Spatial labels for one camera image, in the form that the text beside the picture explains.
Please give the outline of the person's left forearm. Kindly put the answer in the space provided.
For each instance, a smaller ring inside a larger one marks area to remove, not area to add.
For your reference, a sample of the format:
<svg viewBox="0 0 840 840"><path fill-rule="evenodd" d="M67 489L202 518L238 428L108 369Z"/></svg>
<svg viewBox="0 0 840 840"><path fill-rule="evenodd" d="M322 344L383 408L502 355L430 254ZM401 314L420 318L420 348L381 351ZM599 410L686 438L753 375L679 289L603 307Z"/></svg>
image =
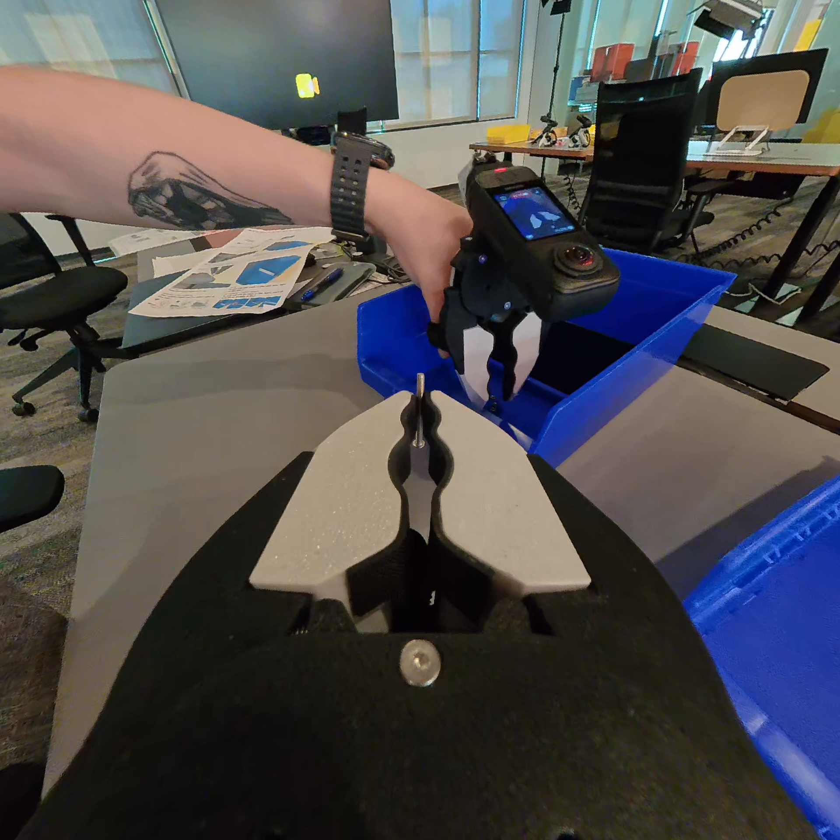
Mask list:
<svg viewBox="0 0 840 840"><path fill-rule="evenodd" d="M330 223L329 156L126 82L1 72L2 212L222 230Z"/></svg>

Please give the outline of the large black monitor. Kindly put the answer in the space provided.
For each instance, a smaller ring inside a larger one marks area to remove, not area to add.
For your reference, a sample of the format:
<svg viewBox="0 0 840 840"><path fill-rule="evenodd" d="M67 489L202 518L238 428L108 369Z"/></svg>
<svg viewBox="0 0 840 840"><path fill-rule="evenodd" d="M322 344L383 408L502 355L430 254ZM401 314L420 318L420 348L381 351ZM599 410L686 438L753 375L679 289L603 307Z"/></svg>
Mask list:
<svg viewBox="0 0 840 840"><path fill-rule="evenodd" d="M182 97L268 130L398 118L387 1L144 2Z"/></svg>

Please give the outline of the black swivel office chair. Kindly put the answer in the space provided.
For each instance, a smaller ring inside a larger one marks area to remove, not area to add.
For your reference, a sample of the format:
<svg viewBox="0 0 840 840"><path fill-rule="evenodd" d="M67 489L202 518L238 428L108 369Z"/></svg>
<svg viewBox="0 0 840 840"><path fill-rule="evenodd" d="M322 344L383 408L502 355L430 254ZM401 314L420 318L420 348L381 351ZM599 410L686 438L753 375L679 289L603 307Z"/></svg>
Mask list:
<svg viewBox="0 0 840 840"><path fill-rule="evenodd" d="M60 221L77 245L84 265L62 269L60 263L32 224L21 213L1 216L1 286L27 287L2 297L1 330L11 331L8 345L35 352L38 342L52 333L67 334L71 349L12 395L16 416L35 414L26 396L69 370L77 372L79 420L94 424L98 409L91 406L91 378L105 373L104 359L122 359L121 338L103 339L88 323L124 292L128 278L119 270L97 266L75 219L52 215Z"/></svg>

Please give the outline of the printed paper sheet red print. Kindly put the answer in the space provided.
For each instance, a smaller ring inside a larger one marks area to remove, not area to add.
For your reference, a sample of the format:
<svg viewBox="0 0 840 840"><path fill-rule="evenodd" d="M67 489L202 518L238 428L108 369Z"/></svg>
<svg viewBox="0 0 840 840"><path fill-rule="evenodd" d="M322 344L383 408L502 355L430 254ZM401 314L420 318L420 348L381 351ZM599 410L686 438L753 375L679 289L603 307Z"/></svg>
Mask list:
<svg viewBox="0 0 840 840"><path fill-rule="evenodd" d="M117 257L140 254L138 266L143 277L161 278L181 275L198 266L206 259L206 252L214 254L241 232L240 229L197 232L147 228L116 237L108 246Z"/></svg>

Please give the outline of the red storage box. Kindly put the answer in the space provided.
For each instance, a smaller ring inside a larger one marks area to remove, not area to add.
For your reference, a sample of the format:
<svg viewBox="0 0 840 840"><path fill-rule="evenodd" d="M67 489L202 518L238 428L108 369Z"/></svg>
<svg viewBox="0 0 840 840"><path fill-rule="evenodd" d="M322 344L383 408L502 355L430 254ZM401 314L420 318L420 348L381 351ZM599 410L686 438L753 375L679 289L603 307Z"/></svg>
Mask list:
<svg viewBox="0 0 840 840"><path fill-rule="evenodd" d="M620 81L634 58L634 43L617 43L594 49L590 63L591 82Z"/></svg>

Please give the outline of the blue bin with black divider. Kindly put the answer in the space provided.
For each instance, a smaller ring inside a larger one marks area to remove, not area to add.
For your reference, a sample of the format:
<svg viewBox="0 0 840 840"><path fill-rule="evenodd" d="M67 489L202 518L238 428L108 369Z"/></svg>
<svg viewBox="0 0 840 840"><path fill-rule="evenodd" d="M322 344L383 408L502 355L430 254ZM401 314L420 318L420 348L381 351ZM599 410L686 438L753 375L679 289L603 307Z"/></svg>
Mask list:
<svg viewBox="0 0 840 840"><path fill-rule="evenodd" d="M571 395L528 378L493 413L530 438L529 450L559 466L677 362L735 275L720 269L605 248L621 272L604 309L569 321L636 345ZM414 391L425 373L429 391L472 407L451 360L427 340L427 310L415 287L362 302L357 309L357 357L362 381L383 397Z"/></svg>

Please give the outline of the blue plastic bin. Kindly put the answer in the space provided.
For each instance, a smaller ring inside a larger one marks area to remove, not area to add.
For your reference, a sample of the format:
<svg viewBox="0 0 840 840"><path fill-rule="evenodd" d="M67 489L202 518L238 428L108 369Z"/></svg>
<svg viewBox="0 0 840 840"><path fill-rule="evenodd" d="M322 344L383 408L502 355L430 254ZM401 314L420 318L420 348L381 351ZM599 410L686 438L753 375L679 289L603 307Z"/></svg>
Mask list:
<svg viewBox="0 0 840 840"><path fill-rule="evenodd" d="M684 600L755 748L839 838L839 478L725 554Z"/></svg>

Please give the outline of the person's left hand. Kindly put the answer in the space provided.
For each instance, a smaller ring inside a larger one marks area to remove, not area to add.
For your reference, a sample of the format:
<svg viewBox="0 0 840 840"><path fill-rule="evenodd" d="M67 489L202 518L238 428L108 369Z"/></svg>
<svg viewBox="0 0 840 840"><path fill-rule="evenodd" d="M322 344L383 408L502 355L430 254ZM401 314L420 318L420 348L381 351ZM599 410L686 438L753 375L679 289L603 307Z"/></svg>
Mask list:
<svg viewBox="0 0 840 840"><path fill-rule="evenodd" d="M368 175L365 230L382 238L422 292L431 322L439 321L449 288L451 261L473 223L465 208L407 179L379 170Z"/></svg>

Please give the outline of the white laptop stand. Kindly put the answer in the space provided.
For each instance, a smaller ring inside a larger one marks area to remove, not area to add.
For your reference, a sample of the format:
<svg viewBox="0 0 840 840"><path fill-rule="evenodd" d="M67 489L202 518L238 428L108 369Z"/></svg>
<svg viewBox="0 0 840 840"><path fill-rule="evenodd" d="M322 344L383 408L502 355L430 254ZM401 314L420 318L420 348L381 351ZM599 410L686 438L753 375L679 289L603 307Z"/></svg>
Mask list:
<svg viewBox="0 0 840 840"><path fill-rule="evenodd" d="M768 124L739 123L727 131L720 141L710 143L707 155L758 156L768 150L770 134Z"/></svg>

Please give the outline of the wooden desk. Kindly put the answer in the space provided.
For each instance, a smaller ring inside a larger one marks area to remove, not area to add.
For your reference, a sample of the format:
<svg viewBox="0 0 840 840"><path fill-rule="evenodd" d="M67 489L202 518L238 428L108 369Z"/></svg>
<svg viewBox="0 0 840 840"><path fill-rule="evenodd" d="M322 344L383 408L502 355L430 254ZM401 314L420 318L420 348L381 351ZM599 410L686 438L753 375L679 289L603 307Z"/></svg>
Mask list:
<svg viewBox="0 0 840 840"><path fill-rule="evenodd" d="M792 282L795 263L806 251L816 235L819 224L827 215L829 207L838 198L839 152L836 143L783 143L766 145L756 156L718 154L718 143L690 141L686 161L686 174L709 177L716 172L764 173L771 175L802 175L825 180L822 190L810 205L804 219L783 252L780 262L763 288L771 303L778 303L778 295L785 283ZM823 312L829 312L826 304L834 299L838 306L838 256L826 268L817 283L788 298L793 302L796 319L794 327L810 326L816 323Z"/></svg>

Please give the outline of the black studio light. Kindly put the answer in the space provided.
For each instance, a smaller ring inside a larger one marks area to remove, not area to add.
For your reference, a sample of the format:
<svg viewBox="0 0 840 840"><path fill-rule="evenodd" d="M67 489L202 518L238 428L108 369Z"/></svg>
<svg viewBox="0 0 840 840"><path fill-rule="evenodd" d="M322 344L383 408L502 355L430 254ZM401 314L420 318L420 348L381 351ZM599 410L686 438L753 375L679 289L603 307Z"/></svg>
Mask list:
<svg viewBox="0 0 840 840"><path fill-rule="evenodd" d="M750 40L760 28L764 7L761 1L704 1L694 11L694 27L721 39L740 32Z"/></svg>

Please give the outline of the black panel with beige board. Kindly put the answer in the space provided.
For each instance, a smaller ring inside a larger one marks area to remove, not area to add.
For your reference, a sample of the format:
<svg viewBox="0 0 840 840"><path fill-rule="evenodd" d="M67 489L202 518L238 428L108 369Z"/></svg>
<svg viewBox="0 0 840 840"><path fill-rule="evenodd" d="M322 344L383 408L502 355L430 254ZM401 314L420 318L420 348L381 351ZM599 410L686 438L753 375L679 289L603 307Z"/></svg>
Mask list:
<svg viewBox="0 0 840 840"><path fill-rule="evenodd" d="M698 95L696 127L778 132L805 123L828 54L819 48L714 63Z"/></svg>

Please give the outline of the grey pouch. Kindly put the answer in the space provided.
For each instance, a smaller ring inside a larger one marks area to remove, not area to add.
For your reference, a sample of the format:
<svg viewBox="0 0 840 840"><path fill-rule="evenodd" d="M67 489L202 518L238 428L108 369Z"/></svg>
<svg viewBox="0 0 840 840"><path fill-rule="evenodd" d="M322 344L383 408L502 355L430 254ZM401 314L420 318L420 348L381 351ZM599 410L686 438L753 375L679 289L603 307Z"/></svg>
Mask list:
<svg viewBox="0 0 840 840"><path fill-rule="evenodd" d="M299 301L301 291L304 290L309 283L319 277L322 277L329 270L336 267L343 267L344 274L331 286L331 288L318 295L314 301ZM335 262L327 266L319 267L315 270L310 279L304 280L302 283L298 283L295 286L294 290L287 298L285 306L290 310L299 311L340 301L347 298L352 292L358 291L374 273L375 268L373 265L359 261Z"/></svg>

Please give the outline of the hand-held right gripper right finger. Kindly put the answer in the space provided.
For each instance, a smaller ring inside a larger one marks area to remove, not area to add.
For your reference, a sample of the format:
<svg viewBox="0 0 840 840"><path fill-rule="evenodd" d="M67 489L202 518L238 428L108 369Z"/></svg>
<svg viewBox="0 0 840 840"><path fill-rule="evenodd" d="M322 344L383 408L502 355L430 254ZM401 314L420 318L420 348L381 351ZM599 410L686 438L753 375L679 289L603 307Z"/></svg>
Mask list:
<svg viewBox="0 0 840 840"><path fill-rule="evenodd" d="M527 452L482 415L427 393L435 589L464 614L587 589L591 576Z"/></svg>

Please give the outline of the black flat mat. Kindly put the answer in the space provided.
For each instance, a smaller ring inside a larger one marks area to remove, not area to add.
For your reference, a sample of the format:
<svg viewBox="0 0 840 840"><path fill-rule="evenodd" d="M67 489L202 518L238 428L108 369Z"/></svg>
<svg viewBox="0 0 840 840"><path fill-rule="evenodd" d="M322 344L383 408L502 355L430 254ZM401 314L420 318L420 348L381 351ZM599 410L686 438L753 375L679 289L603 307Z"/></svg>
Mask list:
<svg viewBox="0 0 840 840"><path fill-rule="evenodd" d="M783 402L830 371L821 362L707 324L695 332L679 360Z"/></svg>

